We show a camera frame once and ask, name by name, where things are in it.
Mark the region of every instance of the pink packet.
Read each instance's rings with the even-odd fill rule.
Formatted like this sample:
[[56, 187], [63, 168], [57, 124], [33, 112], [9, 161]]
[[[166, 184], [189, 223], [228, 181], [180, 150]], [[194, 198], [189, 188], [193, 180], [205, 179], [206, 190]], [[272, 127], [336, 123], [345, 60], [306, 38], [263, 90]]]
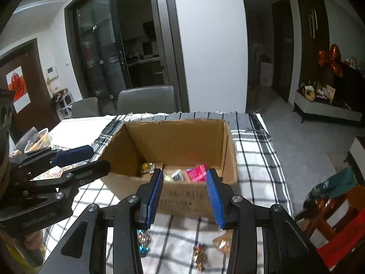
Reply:
[[198, 181], [205, 182], [207, 176], [207, 171], [206, 171], [207, 167], [208, 165], [205, 163], [195, 168], [187, 169], [186, 174], [189, 176], [192, 182], [198, 182]]

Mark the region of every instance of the red and white poster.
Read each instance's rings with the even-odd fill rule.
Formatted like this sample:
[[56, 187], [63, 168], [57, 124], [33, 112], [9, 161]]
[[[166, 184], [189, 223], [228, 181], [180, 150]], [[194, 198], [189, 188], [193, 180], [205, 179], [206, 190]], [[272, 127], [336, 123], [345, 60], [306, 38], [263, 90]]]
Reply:
[[15, 111], [18, 113], [30, 103], [29, 94], [27, 92], [27, 87], [25, 85], [21, 66], [8, 73], [6, 75], [6, 80], [8, 82], [9, 90], [15, 92], [14, 107]]

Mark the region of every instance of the green cloth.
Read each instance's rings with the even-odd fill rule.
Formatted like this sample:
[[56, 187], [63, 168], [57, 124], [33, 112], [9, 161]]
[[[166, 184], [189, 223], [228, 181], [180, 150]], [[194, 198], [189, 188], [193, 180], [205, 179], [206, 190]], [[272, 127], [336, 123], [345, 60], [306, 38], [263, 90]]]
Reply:
[[333, 199], [350, 191], [357, 185], [354, 170], [351, 167], [344, 168], [325, 182], [316, 185], [305, 198], [303, 208], [306, 208], [315, 199]]

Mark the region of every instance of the plaid tablecloth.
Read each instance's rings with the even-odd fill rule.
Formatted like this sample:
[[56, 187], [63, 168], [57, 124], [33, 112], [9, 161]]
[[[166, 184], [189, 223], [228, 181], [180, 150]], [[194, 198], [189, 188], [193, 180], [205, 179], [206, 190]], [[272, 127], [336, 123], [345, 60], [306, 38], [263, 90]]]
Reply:
[[[94, 156], [90, 161], [97, 160], [112, 137], [118, 132], [122, 124], [131, 120], [174, 120], [174, 119], [224, 119], [229, 123], [232, 136], [237, 149], [238, 182], [240, 194], [256, 205], [270, 207], [272, 204], [281, 204], [292, 215], [292, 204], [289, 198], [288, 188], [285, 183], [282, 167], [280, 166], [275, 148], [267, 133], [260, 115], [248, 115], [242, 113], [173, 113], [152, 115], [134, 114], [120, 115], [113, 118], [102, 130], [99, 137], [91, 144], [94, 148]], [[83, 126], [92, 127], [92, 119], [82, 123]], [[58, 129], [57, 140], [62, 141], [64, 134]], [[44, 232], [46, 257], [57, 245], [59, 240], [72, 225], [75, 219], [90, 203], [97, 203], [100, 207], [115, 205], [120, 199], [98, 179], [91, 184], [80, 188], [75, 197], [72, 209], [74, 214]], [[113, 228], [108, 229], [107, 237], [107, 273], [112, 273], [113, 263]], [[212, 241], [224, 232], [208, 219], [193, 219], [171, 215], [157, 214], [155, 223], [148, 234], [151, 236], [150, 252], [142, 258], [143, 271], [146, 274], [170, 274], [170, 273], [200, 273], [193, 266], [193, 246], [201, 242], [206, 246], [207, 263], [205, 272], [225, 273], [228, 258], [218, 251]], [[263, 272], [262, 233], [257, 230], [258, 240], [258, 273]]]

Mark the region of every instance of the metal bolt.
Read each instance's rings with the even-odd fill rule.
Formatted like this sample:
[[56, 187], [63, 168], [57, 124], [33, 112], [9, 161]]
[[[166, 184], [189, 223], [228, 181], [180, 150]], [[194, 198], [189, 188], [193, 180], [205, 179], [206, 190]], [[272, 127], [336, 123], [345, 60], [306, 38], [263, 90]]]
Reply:
[[235, 203], [240, 203], [240, 202], [243, 201], [243, 198], [241, 196], [239, 196], [239, 195], [234, 195], [232, 197], [232, 201], [235, 202]]
[[280, 212], [283, 210], [283, 207], [279, 204], [274, 204], [273, 205], [273, 209], [276, 211], [276, 212]]
[[138, 196], [136, 196], [136, 195], [131, 195], [131, 196], [129, 196], [129, 197], [128, 197], [128, 202], [130, 202], [130, 203], [134, 203], [134, 202], [137, 202], [137, 201], [138, 201], [138, 199], [139, 199], [139, 197], [138, 197]]
[[57, 194], [56, 194], [56, 199], [62, 199], [63, 198], [63, 193], [62, 192], [58, 192]]
[[97, 204], [95, 204], [95, 203], [92, 203], [92, 204], [90, 204], [89, 206], [87, 206], [87, 209], [88, 209], [88, 211], [90, 211], [90, 212], [95, 211], [95, 210], [96, 210], [96, 208], [97, 208]]

